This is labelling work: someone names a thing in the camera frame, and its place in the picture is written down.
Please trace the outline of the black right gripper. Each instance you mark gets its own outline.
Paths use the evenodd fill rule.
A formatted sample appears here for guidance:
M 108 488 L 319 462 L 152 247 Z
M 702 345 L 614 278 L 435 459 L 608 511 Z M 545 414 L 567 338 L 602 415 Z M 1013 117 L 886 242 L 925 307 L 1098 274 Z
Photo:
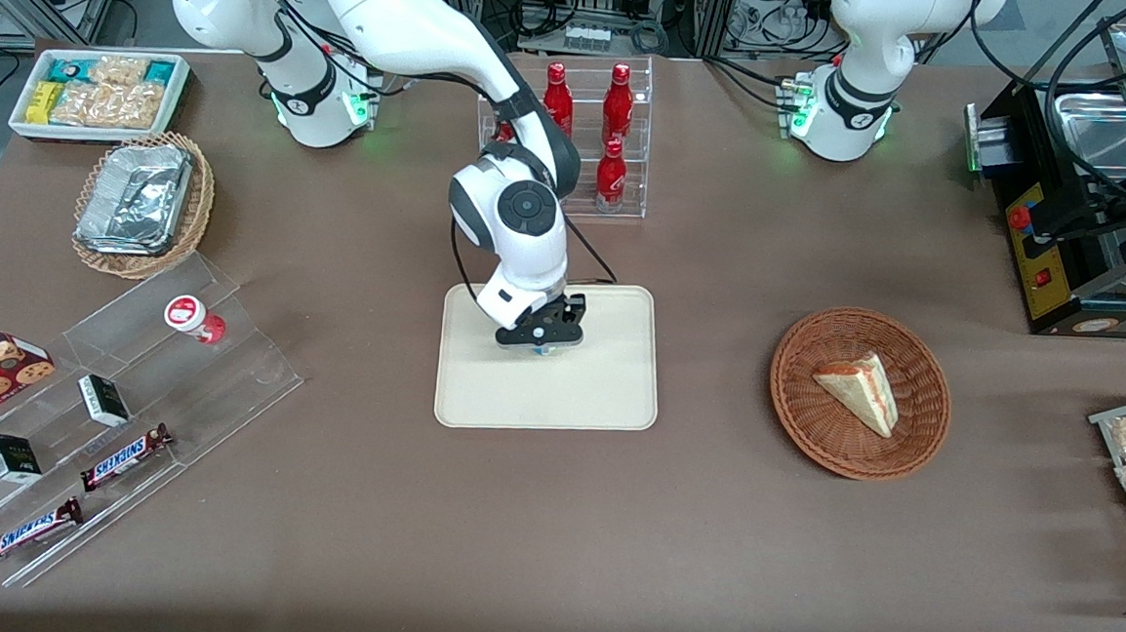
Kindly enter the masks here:
M 524 355 L 536 355 L 536 350 L 564 351 L 568 346 L 583 342 L 586 309 L 584 295 L 560 295 L 520 317 L 512 330 L 495 330 L 495 342 L 504 348 L 520 347 Z

